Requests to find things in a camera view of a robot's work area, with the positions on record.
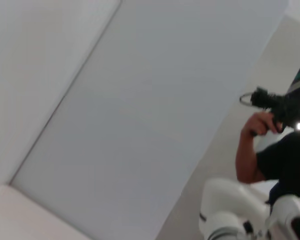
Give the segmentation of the bare person hand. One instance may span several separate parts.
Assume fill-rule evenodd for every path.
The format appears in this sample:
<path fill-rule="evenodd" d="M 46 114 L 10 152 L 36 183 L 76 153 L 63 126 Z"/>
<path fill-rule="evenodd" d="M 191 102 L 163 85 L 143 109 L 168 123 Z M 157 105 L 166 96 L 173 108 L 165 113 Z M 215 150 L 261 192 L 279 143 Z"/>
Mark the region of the bare person hand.
<path fill-rule="evenodd" d="M 282 123 L 275 121 L 272 113 L 255 112 L 243 126 L 240 137 L 245 140 L 252 140 L 255 136 L 266 135 L 268 131 L 278 134 L 282 129 Z"/>

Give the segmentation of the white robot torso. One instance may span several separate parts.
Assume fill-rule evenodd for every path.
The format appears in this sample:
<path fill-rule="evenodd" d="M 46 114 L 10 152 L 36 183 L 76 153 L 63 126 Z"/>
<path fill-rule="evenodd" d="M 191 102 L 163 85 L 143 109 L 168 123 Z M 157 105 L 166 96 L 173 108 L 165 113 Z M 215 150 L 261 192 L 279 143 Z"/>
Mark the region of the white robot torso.
<path fill-rule="evenodd" d="M 300 198 L 266 204 L 248 185 L 224 178 L 205 182 L 198 228 L 203 240 L 300 240 Z"/>

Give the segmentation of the person torso black shirt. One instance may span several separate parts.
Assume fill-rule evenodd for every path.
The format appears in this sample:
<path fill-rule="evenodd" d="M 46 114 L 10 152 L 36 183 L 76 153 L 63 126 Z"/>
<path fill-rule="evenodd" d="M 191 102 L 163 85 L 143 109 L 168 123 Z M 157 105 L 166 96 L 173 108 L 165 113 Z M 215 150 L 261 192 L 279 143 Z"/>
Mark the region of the person torso black shirt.
<path fill-rule="evenodd" d="M 256 154 L 257 167 L 264 178 L 277 180 L 268 203 L 284 195 L 300 198 L 300 131 L 294 131 Z"/>

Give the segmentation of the black handheld controller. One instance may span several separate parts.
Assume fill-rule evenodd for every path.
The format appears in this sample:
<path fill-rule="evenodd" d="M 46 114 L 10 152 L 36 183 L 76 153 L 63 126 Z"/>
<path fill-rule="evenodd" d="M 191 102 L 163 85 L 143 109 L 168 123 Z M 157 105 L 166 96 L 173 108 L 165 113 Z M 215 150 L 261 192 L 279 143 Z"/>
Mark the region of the black handheld controller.
<path fill-rule="evenodd" d="M 257 87 L 253 92 L 244 93 L 239 97 L 239 102 L 247 107 L 253 107 L 270 112 L 276 131 L 282 134 L 287 127 L 289 99 L 284 95 L 268 92 L 262 87 Z"/>

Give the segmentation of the bare person forearm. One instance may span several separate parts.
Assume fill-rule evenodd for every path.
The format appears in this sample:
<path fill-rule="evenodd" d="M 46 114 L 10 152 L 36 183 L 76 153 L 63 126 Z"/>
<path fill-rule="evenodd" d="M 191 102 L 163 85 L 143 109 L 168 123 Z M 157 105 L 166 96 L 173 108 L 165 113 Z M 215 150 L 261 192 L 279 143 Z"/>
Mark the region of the bare person forearm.
<path fill-rule="evenodd" d="M 242 131 L 235 157 L 237 180 L 244 184 L 265 181 L 265 176 L 258 168 L 257 154 L 254 150 L 254 137 L 251 132 Z"/>

